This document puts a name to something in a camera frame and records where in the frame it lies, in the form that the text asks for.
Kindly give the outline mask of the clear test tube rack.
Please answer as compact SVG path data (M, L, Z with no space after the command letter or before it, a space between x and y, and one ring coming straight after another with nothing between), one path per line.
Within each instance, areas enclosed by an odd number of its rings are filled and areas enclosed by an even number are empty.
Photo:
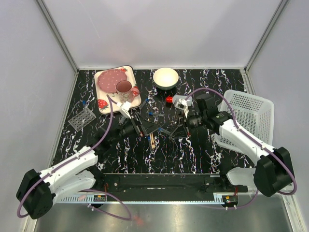
M79 132L94 119L96 119L96 115L88 107L85 107L80 113L69 120L69 124Z

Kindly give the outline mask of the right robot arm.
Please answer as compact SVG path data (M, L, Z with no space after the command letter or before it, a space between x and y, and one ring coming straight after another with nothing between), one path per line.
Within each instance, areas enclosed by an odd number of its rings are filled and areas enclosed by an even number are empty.
M170 139L185 138L191 135L191 128L205 126L211 132L229 140L254 163L251 169L236 167L219 179L223 191L231 191L236 186L255 187L263 195L270 197L282 193L290 184L295 185L295 176L290 153L284 147L274 148L259 140L237 121L231 112L219 111L213 97L208 94L197 98L198 111L190 115L192 98L175 96L168 98L181 111L178 126L170 134Z

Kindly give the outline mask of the white plastic basket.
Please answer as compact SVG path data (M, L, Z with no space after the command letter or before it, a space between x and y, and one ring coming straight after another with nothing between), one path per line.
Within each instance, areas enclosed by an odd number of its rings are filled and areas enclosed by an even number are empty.
M274 103L249 93L227 90L224 97L231 105L237 122L268 145L273 142Z

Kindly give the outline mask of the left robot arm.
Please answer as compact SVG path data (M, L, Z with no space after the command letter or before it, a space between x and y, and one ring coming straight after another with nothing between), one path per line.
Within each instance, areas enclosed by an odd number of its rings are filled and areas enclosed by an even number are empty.
M104 187L104 179L94 175L89 168L95 166L120 140L131 135L147 137L159 127L136 113L117 128L113 129L112 122L109 122L107 129L99 129L89 144L62 162L40 172L34 169L27 171L16 193L20 202L17 216L38 219L58 200L71 194L90 189L100 191Z

